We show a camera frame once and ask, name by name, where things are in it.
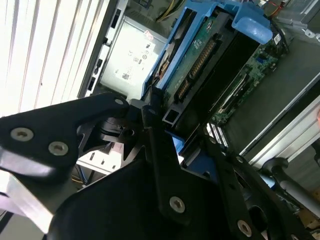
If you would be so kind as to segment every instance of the robotic arm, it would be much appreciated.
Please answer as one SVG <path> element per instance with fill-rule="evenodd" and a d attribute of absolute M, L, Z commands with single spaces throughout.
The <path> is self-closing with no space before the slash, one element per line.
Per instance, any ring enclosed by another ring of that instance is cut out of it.
<path fill-rule="evenodd" d="M 104 93 L 1 118 L 1 207 L 30 218 L 49 240 L 262 240 L 263 231 L 269 240 L 313 239 L 258 173 L 213 138 L 203 134 L 199 148 L 215 180 L 182 168 L 157 89 L 145 96 L 128 104 Z M 123 167 L 70 191 L 77 159 L 109 142 L 124 144 Z"/>

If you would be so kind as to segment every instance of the blue plastic tab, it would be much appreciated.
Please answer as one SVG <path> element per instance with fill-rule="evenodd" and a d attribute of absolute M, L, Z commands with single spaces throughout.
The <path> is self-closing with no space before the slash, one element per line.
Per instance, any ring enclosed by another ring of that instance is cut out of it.
<path fill-rule="evenodd" d="M 264 11 L 252 2 L 227 2 L 224 9 L 235 15 L 232 27 L 260 44 L 266 44 L 273 36 L 270 21 Z"/>

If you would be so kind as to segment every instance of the gray metal sheet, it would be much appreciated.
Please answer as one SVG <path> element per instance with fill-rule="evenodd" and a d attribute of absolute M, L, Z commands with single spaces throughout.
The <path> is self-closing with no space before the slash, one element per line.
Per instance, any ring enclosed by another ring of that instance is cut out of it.
<path fill-rule="evenodd" d="M 289 47 L 290 54 L 281 59 L 277 69 L 264 79 L 224 128 L 238 153 L 254 144 L 254 139 L 320 72 L 318 45 L 294 39 Z"/>
<path fill-rule="evenodd" d="M 142 85 L 166 41 L 125 17 L 100 83 L 126 95 L 128 100 L 140 99 Z"/>

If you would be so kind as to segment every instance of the screw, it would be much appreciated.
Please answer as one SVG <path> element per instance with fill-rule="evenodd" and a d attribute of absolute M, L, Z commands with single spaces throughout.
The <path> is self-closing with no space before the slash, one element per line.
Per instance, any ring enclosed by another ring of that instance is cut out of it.
<path fill-rule="evenodd" d="M 55 156 L 64 156 L 69 150 L 68 145 L 62 141 L 53 141 L 49 144 L 48 149 Z"/>
<path fill-rule="evenodd" d="M 238 228 L 239 230 L 244 234 L 246 235 L 248 238 L 250 238 L 252 236 L 252 231 L 251 231 L 251 228 L 250 226 L 248 225 L 248 223 L 246 223 L 245 221 L 243 220 L 239 220 L 238 223 Z"/>
<path fill-rule="evenodd" d="M 296 235 L 294 235 L 294 234 L 291 234 L 291 238 L 292 238 L 292 240 L 299 240 L 299 238 L 297 238 Z"/>
<path fill-rule="evenodd" d="M 237 156 L 236 159 L 238 160 L 239 163 L 242 163 L 242 164 L 244 163 L 244 160 L 241 157 Z"/>
<path fill-rule="evenodd" d="M 149 109 L 149 112 L 152 113 L 152 114 L 156 114 L 156 111 L 153 110 L 153 109 Z"/>
<path fill-rule="evenodd" d="M 118 99 L 118 98 L 116 98 L 114 101 L 115 101 L 117 104 L 120 104 L 120 105 L 124 104 L 124 102 L 123 102 L 122 100 Z"/>
<path fill-rule="evenodd" d="M 169 203 L 170 207 L 179 214 L 182 214 L 186 210 L 184 202 L 177 196 L 172 196 Z"/>
<path fill-rule="evenodd" d="M 27 142 L 34 137 L 34 132 L 29 128 L 17 127 L 10 132 L 10 136 L 17 141 Z"/>

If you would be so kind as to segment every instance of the black metal bracket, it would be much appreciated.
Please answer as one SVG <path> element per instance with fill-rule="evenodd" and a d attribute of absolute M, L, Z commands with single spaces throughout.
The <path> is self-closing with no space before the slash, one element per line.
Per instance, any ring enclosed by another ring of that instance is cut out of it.
<path fill-rule="evenodd" d="M 233 165 L 222 154 L 220 146 L 214 138 L 205 137 L 204 147 L 215 163 L 218 186 L 230 229 L 230 237 L 232 236 L 236 239 L 252 237 L 253 239 L 263 240 L 263 236 L 252 223 Z"/>
<path fill-rule="evenodd" d="M 192 206 L 189 204 L 189 194 L 192 193 L 182 181 L 182 170 L 172 136 L 165 132 L 160 116 L 155 113 L 150 106 L 142 107 L 146 161 L 153 169 L 158 207 L 165 217 L 176 223 L 188 225 L 192 218 Z M 171 206 L 172 197 L 183 199 L 183 212 L 174 211 Z"/>
<path fill-rule="evenodd" d="M 313 239 L 244 158 L 233 155 L 229 160 L 244 183 L 244 188 L 250 192 L 247 207 L 258 207 L 265 214 L 268 239 Z"/>
<path fill-rule="evenodd" d="M 90 150 L 86 146 L 96 146 L 88 141 L 95 126 L 107 118 L 124 118 L 128 109 L 125 99 L 106 93 L 3 117 L 0 168 L 38 181 L 63 181 Z M 51 145 L 56 142 L 63 145 Z"/>

